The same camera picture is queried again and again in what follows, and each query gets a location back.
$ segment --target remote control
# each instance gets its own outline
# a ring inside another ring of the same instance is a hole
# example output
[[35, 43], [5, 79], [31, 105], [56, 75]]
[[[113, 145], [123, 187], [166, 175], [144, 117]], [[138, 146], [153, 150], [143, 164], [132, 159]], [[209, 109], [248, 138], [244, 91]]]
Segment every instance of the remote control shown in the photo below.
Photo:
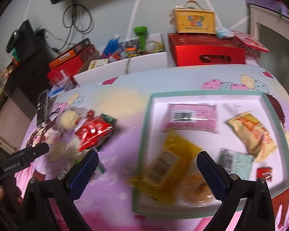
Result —
[[38, 107], [37, 107], [37, 118], [36, 118], [36, 126], [41, 126], [44, 122], [47, 121], [48, 116], [48, 93], [49, 90], [45, 90], [43, 93], [39, 95], [38, 98]]

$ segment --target tray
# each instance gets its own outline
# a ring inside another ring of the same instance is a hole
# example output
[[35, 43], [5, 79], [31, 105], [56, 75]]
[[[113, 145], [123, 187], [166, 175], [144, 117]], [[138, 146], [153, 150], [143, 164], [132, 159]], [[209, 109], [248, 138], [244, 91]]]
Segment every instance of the tray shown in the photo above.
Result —
[[[289, 150], [278, 116], [266, 94], [253, 90], [195, 90], [152, 94], [148, 103], [142, 129], [137, 174], [154, 160], [162, 148], [166, 133], [160, 131], [161, 121], [168, 103], [216, 104], [218, 133], [194, 130], [177, 130], [179, 134], [203, 148], [217, 162], [221, 148], [246, 154], [246, 148], [225, 122], [234, 116], [250, 111], [270, 132], [277, 150], [264, 162], [253, 163], [250, 180], [256, 180], [258, 167], [273, 167], [272, 182], [268, 182], [271, 197], [289, 188]], [[197, 169], [196, 159], [187, 174]], [[240, 201], [237, 211], [243, 209], [245, 199]], [[133, 212], [146, 216], [172, 219], [203, 218], [212, 216], [221, 202], [213, 201], [204, 207], [194, 207], [176, 197], [176, 204], [167, 208], [133, 189]]]

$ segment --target blue plastic package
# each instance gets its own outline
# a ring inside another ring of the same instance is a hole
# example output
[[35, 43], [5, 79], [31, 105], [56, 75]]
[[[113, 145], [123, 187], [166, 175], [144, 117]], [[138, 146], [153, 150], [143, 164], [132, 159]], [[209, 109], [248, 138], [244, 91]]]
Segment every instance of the blue plastic package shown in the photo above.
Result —
[[231, 30], [224, 27], [216, 27], [215, 33], [218, 39], [233, 38], [234, 34]]
[[101, 55], [101, 59], [109, 58], [119, 48], [119, 39], [120, 36], [116, 34], [114, 38], [109, 40]]

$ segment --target yellow snack package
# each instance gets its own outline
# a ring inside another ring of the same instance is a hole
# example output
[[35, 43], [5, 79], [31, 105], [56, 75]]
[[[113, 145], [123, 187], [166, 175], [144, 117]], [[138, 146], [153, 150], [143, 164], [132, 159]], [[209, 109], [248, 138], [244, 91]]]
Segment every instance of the yellow snack package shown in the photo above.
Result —
[[200, 151], [201, 148], [171, 130], [158, 157], [140, 176], [129, 178], [128, 184], [161, 204], [171, 206], [175, 203], [175, 187]]
[[228, 124], [245, 144], [247, 152], [255, 157], [255, 162], [264, 161], [276, 150], [269, 131], [251, 113], [242, 113], [230, 119]]

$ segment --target table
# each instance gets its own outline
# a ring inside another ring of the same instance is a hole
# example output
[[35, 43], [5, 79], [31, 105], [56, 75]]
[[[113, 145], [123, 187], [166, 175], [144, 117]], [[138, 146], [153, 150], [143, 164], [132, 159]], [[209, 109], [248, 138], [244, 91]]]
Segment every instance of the table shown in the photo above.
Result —
[[[74, 201], [92, 230], [203, 230], [211, 218], [164, 220], [135, 215], [131, 212], [132, 189], [125, 180], [135, 170], [142, 121], [150, 95], [213, 88], [255, 89], [271, 94], [281, 105], [281, 109], [277, 107], [276, 111], [285, 132], [289, 132], [289, 96], [279, 82], [259, 66], [228, 64], [150, 70], [114, 77], [58, 95], [57, 105], [66, 106], [74, 102], [78, 107], [88, 107], [97, 114], [106, 113], [118, 119], [117, 131], [99, 152], [107, 172], [90, 182], [82, 197]], [[22, 148], [36, 129], [35, 126], [36, 118], [28, 128]], [[64, 156], [49, 163], [45, 168], [45, 178], [52, 179], [64, 172], [65, 163]], [[23, 192], [35, 166], [32, 164], [16, 175], [18, 186]], [[289, 226], [289, 189], [275, 197], [273, 205], [277, 213], [276, 230], [285, 230]], [[239, 216], [240, 212], [237, 212], [227, 230], [233, 230]]]

